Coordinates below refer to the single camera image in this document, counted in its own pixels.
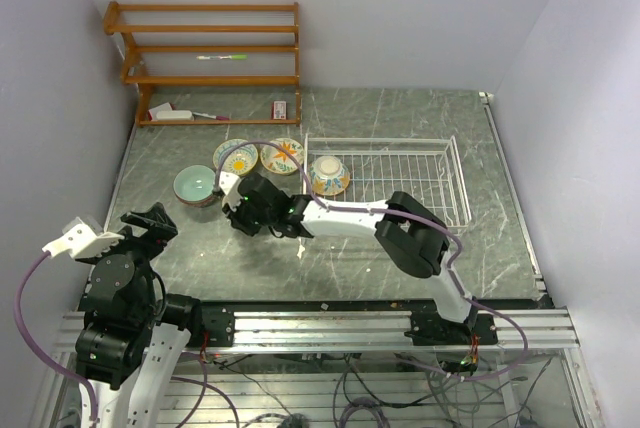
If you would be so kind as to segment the orange flower bowl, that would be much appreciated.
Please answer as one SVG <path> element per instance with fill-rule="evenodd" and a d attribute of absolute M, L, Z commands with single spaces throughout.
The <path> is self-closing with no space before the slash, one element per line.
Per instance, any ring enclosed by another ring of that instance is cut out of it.
<path fill-rule="evenodd" d="M 305 151 L 303 145 L 291 138 L 276 138 L 260 149 L 263 167 L 274 174 L 292 175 L 303 164 Z"/>

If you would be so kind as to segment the yellow sun teal bowl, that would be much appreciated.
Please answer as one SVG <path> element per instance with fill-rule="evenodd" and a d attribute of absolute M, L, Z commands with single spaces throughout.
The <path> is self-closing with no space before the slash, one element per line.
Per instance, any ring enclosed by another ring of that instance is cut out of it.
<path fill-rule="evenodd" d="M 244 176 L 255 168 L 258 158 L 258 148 L 254 144 L 248 144 L 244 139 L 229 139 L 216 148 L 212 162 L 218 171 Z"/>

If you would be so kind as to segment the blue yellow patterned bowl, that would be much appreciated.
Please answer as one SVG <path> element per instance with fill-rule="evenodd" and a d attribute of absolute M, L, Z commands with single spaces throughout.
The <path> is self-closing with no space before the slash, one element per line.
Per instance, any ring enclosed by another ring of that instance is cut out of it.
<path fill-rule="evenodd" d="M 351 175 L 346 165 L 337 157 L 317 157 L 309 169 L 312 192 L 323 197 L 334 197 L 349 186 Z"/>

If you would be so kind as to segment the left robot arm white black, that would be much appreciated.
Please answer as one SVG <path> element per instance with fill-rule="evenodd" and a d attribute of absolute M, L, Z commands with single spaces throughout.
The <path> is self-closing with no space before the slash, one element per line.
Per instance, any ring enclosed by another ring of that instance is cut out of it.
<path fill-rule="evenodd" d="M 121 220 L 116 233 L 78 222 L 67 236 L 71 258 L 92 267 L 75 343 L 84 427 L 154 426 L 183 350 L 204 331 L 200 301 L 168 293 L 151 266 L 178 234 L 164 206 Z"/>

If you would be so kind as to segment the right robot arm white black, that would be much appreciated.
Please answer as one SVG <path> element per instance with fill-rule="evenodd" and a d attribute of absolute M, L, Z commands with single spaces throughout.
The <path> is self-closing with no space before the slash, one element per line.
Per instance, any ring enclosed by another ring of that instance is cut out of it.
<path fill-rule="evenodd" d="M 288 195 L 258 173 L 240 177 L 221 172 L 217 184 L 224 194 L 224 215 L 247 236 L 266 228 L 279 238 L 376 240 L 400 271 L 427 283 L 448 341 L 463 343 L 475 333 L 474 298 L 453 267 L 461 241 L 411 195 L 396 191 L 375 202 Z"/>

